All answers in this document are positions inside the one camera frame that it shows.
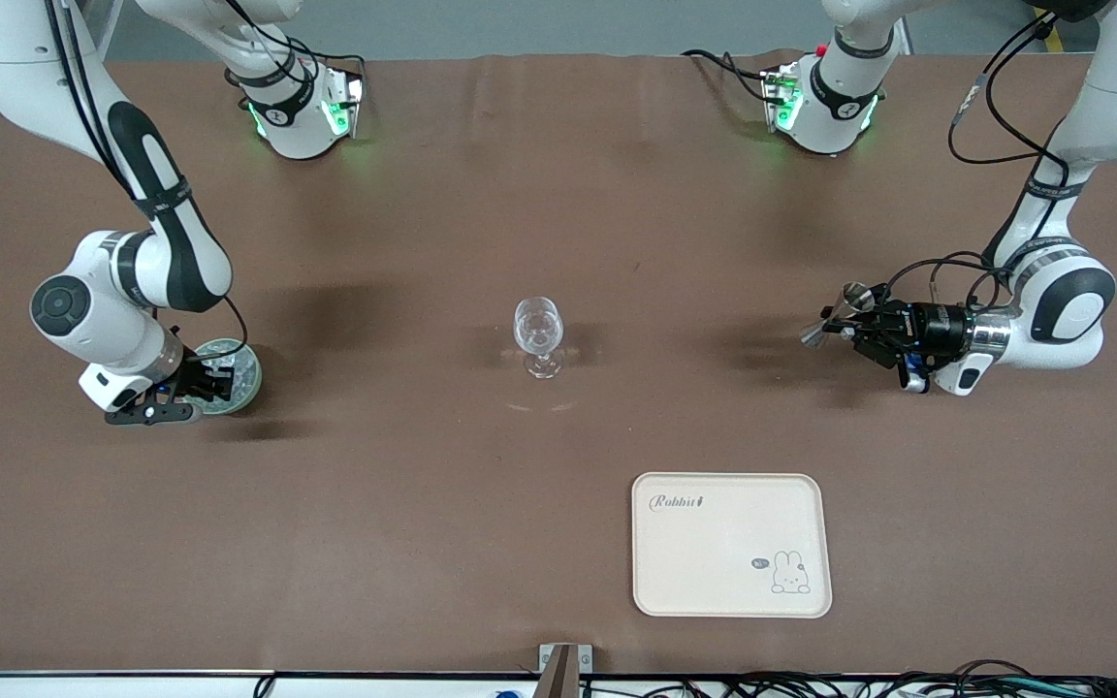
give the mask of black cable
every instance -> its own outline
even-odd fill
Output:
[[[640,698],[658,698],[658,695],[670,694],[671,690],[687,690],[687,686],[679,683],[678,686],[662,686],[661,688],[655,688],[650,692],[642,695]]]
[[[738,71],[739,75],[742,75],[744,77],[751,77],[753,79],[760,79],[761,78],[761,75],[753,74],[753,71],[748,71],[748,70],[744,70],[744,69],[741,69],[741,68],[732,67],[731,65],[728,65],[728,63],[724,63],[723,58],[718,58],[714,54],[710,54],[709,51],[705,51],[704,48],[690,48],[687,51],[684,51],[682,54],[680,54],[680,56],[684,56],[686,58],[697,58],[697,57],[699,57],[699,58],[706,58],[706,59],[709,59],[709,61],[713,61],[715,65],[717,65],[717,67],[723,68],[723,70]]]
[[[744,70],[741,70],[738,66],[735,65],[735,58],[732,58],[732,52],[727,51],[723,54],[723,59],[726,65],[732,67],[732,75],[739,80],[739,84],[744,86],[744,92],[752,94],[755,98],[766,103],[766,105],[785,105],[785,102],[779,97],[766,97],[764,94],[756,92],[752,85],[748,84],[747,78],[744,77]],[[761,75],[756,76],[758,83],[764,83]]]
[[[934,672],[904,672],[899,677],[896,677],[895,680],[890,681],[890,683],[888,683],[886,688],[878,690],[878,694],[873,695],[872,698],[886,698],[888,695],[896,692],[896,690],[899,690],[905,686],[911,686],[913,683],[918,683],[918,681],[930,681],[930,683],[936,683],[936,681],[941,680],[947,680],[947,676],[935,675]],[[868,697],[871,690],[871,686],[872,686],[871,683],[863,685],[866,697]],[[852,698],[860,698],[860,689],[856,690],[856,695]]]
[[[309,55],[309,57],[313,58],[313,60],[315,63],[316,63],[316,59],[318,59],[318,58],[327,58],[328,61],[356,61],[356,63],[360,63],[361,77],[364,76],[364,57],[363,56],[361,56],[359,54],[323,54],[321,51],[314,51],[314,49],[308,48],[307,45],[304,44],[302,40],[292,39],[292,37],[289,37],[289,36],[287,37],[287,40],[275,39],[274,36],[270,36],[265,30],[262,30],[262,28],[260,26],[257,26],[257,22],[254,22],[252,17],[249,17],[248,12],[245,11],[244,6],[239,3],[239,0],[223,0],[223,1],[227,3],[227,6],[229,6],[229,8],[231,8],[231,11],[233,11],[237,15],[239,15],[239,18],[242,18],[244,21],[248,23],[248,26],[250,26],[250,27],[254,28],[254,30],[257,30],[257,34],[259,36],[261,36],[262,39],[271,40],[271,42],[275,42],[276,45],[283,46],[284,48],[290,48],[292,51],[303,51],[303,52]]]
[[[55,40],[55,49],[58,51],[58,63],[59,66],[63,67],[63,79],[67,83],[67,93],[70,94],[71,106],[75,107],[76,115],[80,118],[80,124],[85,125],[85,135],[88,136],[89,143],[93,145],[93,150],[96,151],[98,159],[102,160],[102,164],[105,165],[106,170],[111,172],[112,176],[115,176],[116,181],[120,181],[115,169],[111,166],[113,159],[106,153],[106,151],[102,150],[102,144],[98,143],[98,138],[93,132],[93,126],[89,124],[88,114],[85,114],[85,105],[80,102],[79,92],[77,92],[76,88],[76,79],[74,75],[71,75],[70,59],[67,57],[67,46],[66,44],[63,44],[63,30],[58,27],[58,15],[55,12],[55,6],[50,0],[40,0],[40,2],[46,4],[46,18],[49,19],[50,39]]]
[[[239,352],[240,350],[242,350],[245,346],[248,345],[248,323],[245,323],[244,315],[239,314],[239,308],[236,308],[236,305],[233,304],[233,302],[231,302],[230,296],[222,296],[222,302],[223,304],[230,306],[231,313],[236,314],[236,321],[239,323],[239,345],[236,346],[236,348],[227,350],[227,352],[220,352],[217,354],[198,354],[194,356],[190,356],[188,357],[189,362],[195,364],[200,362],[208,362],[210,358],[222,358]]]
[[[987,272],[981,274],[980,277],[976,277],[976,281],[972,283],[972,287],[967,288],[967,294],[965,295],[965,297],[963,297],[963,306],[965,308],[970,309],[970,310],[974,310],[974,313],[984,313],[984,310],[996,309],[997,308],[997,291],[1002,290],[1002,287],[1003,287],[1002,283],[997,281],[997,276],[1001,275],[1001,274],[1002,274],[1001,269],[991,269],[991,270],[987,270]],[[989,298],[989,304],[987,305],[978,305],[978,306],[975,306],[975,308],[974,308],[974,305],[976,305],[976,300],[975,300],[976,299],[976,290],[981,287],[982,283],[985,283],[985,279],[987,279],[987,278],[993,278],[994,279],[994,295]]]
[[[794,680],[777,679],[776,677],[782,677],[782,675],[780,672],[750,672],[741,676],[738,683],[757,687],[757,692],[753,695],[772,689],[779,694],[787,695],[789,698],[820,698],[820,694],[817,694],[811,686],[798,685]]]
[[[80,55],[80,47],[78,42],[78,36],[76,35],[76,20],[71,18],[70,6],[65,6],[63,8],[63,18],[67,22],[67,35],[71,39],[71,49],[74,49],[74,58],[76,61],[76,73],[80,76],[80,87],[85,92],[85,103],[92,112],[93,127],[97,131],[98,142],[102,143],[102,150],[106,152],[106,168],[109,169],[111,175],[115,178],[115,181],[120,182],[120,187],[124,191],[127,191],[130,198],[136,199],[136,193],[133,193],[132,187],[128,184],[128,178],[123,175],[123,171],[120,169],[118,160],[114,159],[114,150],[111,146],[111,138],[106,137],[106,130],[102,125],[102,115],[97,109],[97,102],[93,101],[93,87],[89,85],[88,71],[85,71],[85,57]]]
[[[684,689],[691,694],[694,698],[714,698],[713,695],[705,694],[705,690],[700,686],[697,686],[695,680],[685,679],[682,683]],[[732,690],[728,688],[726,694],[731,695],[731,692]]]
[[[1016,672],[1016,676],[1032,677],[1032,673],[1025,670],[1024,667],[1003,661],[1002,659],[976,659],[976,661],[967,662],[957,668],[956,673],[958,678],[956,679],[956,683],[954,683],[953,698],[965,698],[965,686],[970,683],[972,672],[980,670],[981,667],[1002,667]]]
[[[704,51],[704,49],[691,48],[688,51],[684,51],[682,54],[680,54],[680,56],[686,56],[688,58],[696,58],[696,57],[709,58],[709,60],[713,61],[714,65],[716,65],[719,68],[723,68],[723,70],[727,70],[728,74],[735,76],[735,78],[739,80],[739,84],[744,86],[745,92],[752,94],[758,101],[767,103],[767,105],[783,105],[784,103],[783,99],[780,99],[779,97],[766,97],[761,92],[756,92],[756,89],[754,89],[753,86],[748,84],[748,79],[756,79],[760,83],[760,80],[762,80],[761,71],[745,70],[744,68],[736,66],[735,58],[732,58],[731,51],[723,54],[722,58],[717,58],[714,57],[714,54],[710,54],[709,51]],[[772,68],[776,67],[779,66],[771,66],[770,68],[763,68],[763,69],[771,70]]]
[[[943,257],[942,261],[954,260],[957,257],[974,257],[981,265],[989,266],[989,260],[985,260],[985,256],[981,252],[974,252],[971,250],[961,250],[957,252],[949,252],[949,255]],[[938,278],[938,270],[943,269],[943,265],[934,265],[934,270],[929,272],[929,283],[935,283]]]
[[[963,114],[967,111],[967,107],[974,103],[976,93],[981,90],[981,85],[984,85],[985,80],[989,79],[989,71],[994,67],[994,63],[997,63],[997,58],[1002,57],[1002,54],[1006,52],[1006,49],[1011,46],[1011,44],[1014,44],[1021,36],[1024,36],[1030,31],[1032,31],[1032,36],[1029,36],[1028,39],[1024,40],[1024,45],[1027,46],[1028,44],[1032,44],[1033,40],[1037,40],[1038,25],[1046,18],[1046,16],[1047,15],[1043,13],[1038,15],[1038,17],[1028,22],[1027,26],[1021,26],[1019,30],[1016,30],[1010,39],[1005,40],[997,51],[989,58],[989,61],[985,63],[985,67],[981,68],[981,75],[976,76],[975,83],[972,85],[972,89],[970,89],[967,97],[965,97],[965,102],[963,102],[963,105],[960,106],[960,109],[954,115],[954,118],[951,119],[951,125],[947,128],[947,150],[951,152],[951,155],[953,155],[953,157],[958,160],[961,163],[970,165],[997,165],[1001,163],[1014,163],[1016,160],[1029,160],[1038,156],[1037,153],[1020,153],[1018,155],[1006,155],[1004,157],[966,157],[960,153],[956,146],[954,146],[954,130],[958,126],[960,121],[963,119]]]
[[[270,690],[275,689],[275,675],[262,676],[257,679],[257,686],[254,686],[252,698],[266,698],[270,694]]]
[[[313,85],[313,83],[315,83],[316,75],[315,74],[311,74],[309,68],[305,67],[304,63],[298,63],[298,66],[300,66],[300,74],[304,77],[303,78],[296,78],[296,77],[292,76],[290,70],[287,70],[287,68],[285,68],[283,66],[283,63],[278,61],[278,58],[275,58],[275,54],[270,51],[270,49],[268,48],[268,46],[265,46],[265,40],[268,39],[268,40],[273,40],[275,44],[278,44],[279,46],[285,46],[289,51],[296,51],[297,48],[296,48],[296,46],[293,46],[290,44],[290,39],[288,39],[287,42],[284,42],[284,40],[277,40],[277,39],[275,39],[274,36],[270,36],[269,34],[267,34],[266,30],[262,30],[262,28],[260,26],[257,26],[257,22],[254,22],[254,20],[252,20],[251,17],[248,17],[248,12],[245,11],[244,6],[239,4],[239,0],[225,0],[225,1],[226,1],[227,6],[229,6],[229,8],[231,8],[231,11],[233,11],[237,15],[239,15],[239,18],[242,18],[244,21],[248,22],[248,26],[250,26],[257,32],[257,36],[261,37],[261,39],[262,39],[261,45],[266,49],[266,55],[269,56],[269,61],[274,63],[275,67],[277,67],[279,71],[283,71],[283,74],[287,74],[293,79],[298,79],[298,83],[300,83],[302,85],[305,85],[305,87],[307,85]],[[227,77],[226,75],[223,75],[223,78],[227,79],[227,83],[231,83],[231,79],[229,77]]]
[[[1054,27],[1054,22],[1058,21],[1058,18],[1052,12],[1047,13],[1046,17],[1050,19],[1041,22],[1040,26],[1038,26],[1037,28],[1033,28],[1033,31],[1038,31],[1042,27],[1046,28]],[[1063,185],[1067,185],[1069,175],[1068,163],[1063,162],[1063,160],[1060,159],[1058,155],[1051,153],[1051,151],[1048,151],[1046,146],[1038,145],[1038,143],[1035,143],[1031,137],[1024,136],[1024,134],[1021,133],[1019,128],[1015,128],[1014,125],[1011,125],[1011,123],[1008,122],[1006,118],[1004,118],[1001,112],[997,111],[997,105],[994,103],[994,83],[997,79],[997,75],[1001,74],[1003,68],[1006,67],[1008,63],[1011,63],[1012,58],[1019,56],[1020,51],[1023,51],[1023,49],[1027,48],[1027,46],[1030,42],[1032,41],[1024,40],[1024,42],[1020,42],[1018,46],[1015,46],[1015,48],[1012,48],[1011,51],[1006,54],[1006,57],[1003,58],[1002,61],[999,63],[997,66],[995,66],[994,69],[989,73],[989,80],[985,80],[985,106],[989,107],[989,113],[990,115],[994,116],[994,121],[997,122],[997,125],[1001,125],[1001,127],[1005,128],[1006,133],[1011,133],[1012,136],[1015,136],[1024,145],[1032,147],[1032,150],[1037,151],[1037,153],[1039,153],[1040,155],[1053,160],[1054,163],[1058,164],[1062,171]]]
[[[741,675],[738,679],[744,681],[744,683],[762,685],[775,689],[779,687],[787,687],[789,690],[794,690],[794,692],[801,695],[808,695],[810,698],[832,698],[827,697],[815,688],[812,688],[812,683],[819,683],[821,686],[825,686],[830,690],[833,690],[833,698],[847,698],[847,696],[843,695],[842,689],[833,683],[830,683],[830,680],[827,680],[825,677],[821,675],[808,675],[808,672],[746,672],[746,675]]]
[[[904,278],[905,275],[907,275],[908,272],[911,272],[911,270],[914,270],[914,269],[918,269],[918,268],[922,268],[922,267],[927,267],[929,265],[938,265],[938,266],[953,265],[953,266],[956,266],[956,267],[966,267],[966,268],[970,268],[970,269],[978,269],[982,272],[989,272],[989,270],[997,270],[997,269],[993,269],[993,267],[989,267],[989,266],[985,266],[985,265],[975,265],[975,264],[972,264],[971,261],[963,261],[963,260],[949,260],[949,258],[943,258],[943,257],[935,257],[935,258],[932,258],[932,260],[913,261],[911,265],[907,265],[906,267],[897,270],[897,272],[895,272],[895,276],[890,277],[890,281],[886,283],[886,291],[884,291],[884,296],[890,297],[890,290],[891,290],[891,288],[894,288],[895,284],[898,283],[900,278]]]
[[[593,681],[586,680],[582,681],[581,689],[584,690],[584,695],[589,694],[607,694],[607,695],[623,695],[626,698],[640,698],[639,694],[629,694],[627,690],[614,690],[612,688],[593,688]]]

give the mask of wine glass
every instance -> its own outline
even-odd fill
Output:
[[[562,342],[558,306],[548,297],[525,297],[515,306],[515,343],[524,350],[524,367],[534,377],[553,377],[562,370],[556,350]]]

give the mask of metal bracket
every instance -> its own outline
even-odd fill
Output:
[[[537,647],[537,671],[544,672],[546,670],[550,656],[554,654],[555,647],[560,644],[572,644],[572,647],[575,647],[576,658],[580,658],[580,662],[576,664],[576,667],[580,667],[580,672],[593,672],[593,646],[573,644],[570,642],[553,642]]]
[[[798,103],[803,101],[803,94],[798,87],[799,61],[787,63],[775,69],[761,71],[761,96],[787,101],[787,105],[779,106],[772,103],[764,103],[766,109],[766,128],[770,133],[776,133],[780,128],[790,131],[790,119],[798,111]]]
[[[581,672],[593,668],[593,646],[542,644],[537,656],[541,658],[541,679],[533,698],[577,698]]]
[[[342,136],[356,137],[360,122],[360,103],[364,101],[364,76],[354,76],[346,70],[326,67],[327,103],[330,128]]]

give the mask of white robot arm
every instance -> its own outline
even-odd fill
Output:
[[[889,283],[872,288],[848,284],[841,303],[827,308],[823,322],[805,333],[806,344],[820,344],[823,332],[841,333],[857,352],[896,367],[904,388],[918,393],[930,380],[947,392],[971,393],[995,363],[1069,370],[1099,353],[1100,318],[1116,283],[1071,238],[1068,216],[1098,164],[1117,160],[1117,1],[1080,4],[1102,8],[1096,15],[1098,52],[1077,103],[983,254],[993,269],[987,274],[1011,291],[1011,304],[905,304],[890,296]]]
[[[338,138],[355,135],[363,76],[323,65],[303,44],[275,27],[296,17],[302,0],[136,3],[151,17],[194,37],[226,63],[247,94],[257,132],[279,155],[315,157]]]
[[[173,398],[225,399],[229,377],[189,361],[191,350],[151,310],[212,308],[231,287],[231,264],[157,128],[107,75],[66,0],[0,0],[0,112],[106,164],[151,222],[143,232],[85,236],[70,265],[32,297],[37,329],[89,363],[80,386],[90,401],[121,412],[164,383]],[[176,403],[141,421],[199,415]]]
[[[767,75],[771,128],[821,154],[846,151],[869,127],[881,80],[899,56],[895,22],[949,0],[821,0],[834,20],[834,38],[820,54]]]

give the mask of black clamp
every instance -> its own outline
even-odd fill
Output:
[[[178,333],[179,328],[172,327],[172,332]],[[201,401],[230,401],[231,385],[235,383],[233,367],[213,370],[203,363],[189,361],[192,357],[195,357],[195,353],[185,346],[178,371],[141,394],[128,394],[123,405],[113,412],[106,412],[106,423],[152,426],[192,421],[199,415],[195,408],[181,400],[189,394]],[[166,398],[166,401],[160,401],[159,396]]]
[[[1052,184],[1042,184],[1042,182],[1037,181],[1035,178],[1028,178],[1028,182],[1024,183],[1024,191],[1029,194],[1037,195],[1038,199],[1046,199],[1048,202],[1062,202],[1063,199],[1071,199],[1072,195],[1080,195],[1081,191],[1085,189],[1085,184],[1068,184],[1067,187],[1056,187]]]
[[[252,105],[254,111],[262,119],[266,119],[271,125],[288,127],[293,123],[296,123],[296,114],[300,114],[300,111],[309,105],[309,101],[313,98],[314,84],[316,84],[316,79],[305,80],[305,84],[300,85],[300,89],[297,89],[296,94],[292,94],[290,97],[275,105],[267,105],[267,103],[256,99],[248,99],[248,103]]]
[[[132,202],[136,204],[137,209],[141,209],[145,217],[154,220],[160,213],[173,211],[179,208],[179,204],[191,198],[192,185],[189,184],[187,176],[179,175],[179,182],[174,187],[159,191],[157,194],[145,195],[143,199],[133,199]]]
[[[812,84],[812,96],[828,106],[830,115],[841,122],[855,119],[860,115],[866,107],[872,105],[872,101],[878,97],[878,92],[881,89],[881,85],[878,85],[878,89],[873,89],[862,97],[848,97],[847,94],[834,92],[830,85],[825,84],[824,79],[821,79],[821,61],[812,66],[810,83]]]

